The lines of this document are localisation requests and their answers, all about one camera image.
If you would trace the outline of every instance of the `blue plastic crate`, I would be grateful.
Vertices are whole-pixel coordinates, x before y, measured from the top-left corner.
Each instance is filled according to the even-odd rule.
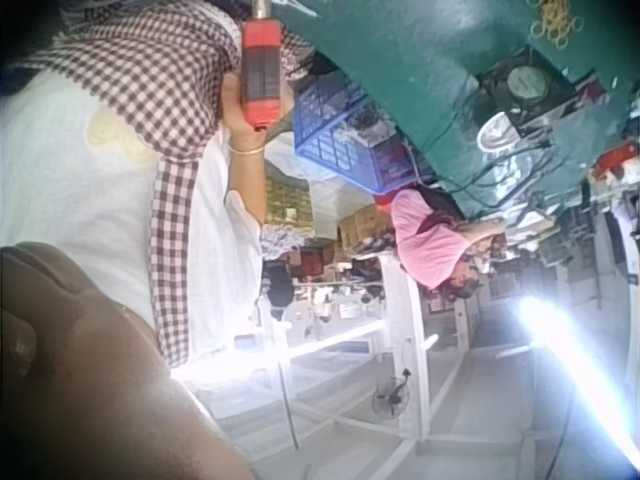
[[[397,133],[374,147],[345,138],[344,122],[372,102],[342,72],[317,77],[296,96],[295,151],[370,193],[384,195],[415,181],[416,168]],[[424,165],[421,158],[416,161]]]

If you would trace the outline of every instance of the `checkered scarf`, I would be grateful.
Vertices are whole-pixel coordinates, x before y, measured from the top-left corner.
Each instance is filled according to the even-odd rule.
[[[223,75],[239,68],[241,34],[236,20],[199,0],[143,3],[84,0],[63,7],[73,35],[23,65],[78,83],[161,154],[149,273],[160,348],[176,367],[189,358],[187,248],[198,161],[222,116]],[[283,35],[285,72],[304,74],[299,60],[310,53],[302,40]]]

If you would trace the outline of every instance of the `cooling fan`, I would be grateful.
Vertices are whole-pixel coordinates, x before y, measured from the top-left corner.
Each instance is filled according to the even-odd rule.
[[[573,112],[578,101],[573,84],[531,46],[499,61],[478,81],[521,138]]]
[[[389,420],[399,417],[409,404],[409,377],[411,372],[404,369],[403,378],[391,377],[384,385],[376,388],[371,397],[371,407],[380,418]]]

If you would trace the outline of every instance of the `white shirt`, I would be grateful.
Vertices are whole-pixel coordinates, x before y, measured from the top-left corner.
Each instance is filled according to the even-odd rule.
[[[149,223],[159,155],[71,81],[42,72],[2,105],[2,245],[51,244],[155,329]],[[260,227],[227,194],[223,132],[200,162],[188,246],[190,360],[225,346],[260,288]]]

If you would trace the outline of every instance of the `screwdriver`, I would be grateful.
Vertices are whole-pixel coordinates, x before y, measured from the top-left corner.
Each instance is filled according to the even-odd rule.
[[[280,37],[271,0],[252,0],[252,18],[242,30],[242,109],[256,130],[280,118]]]

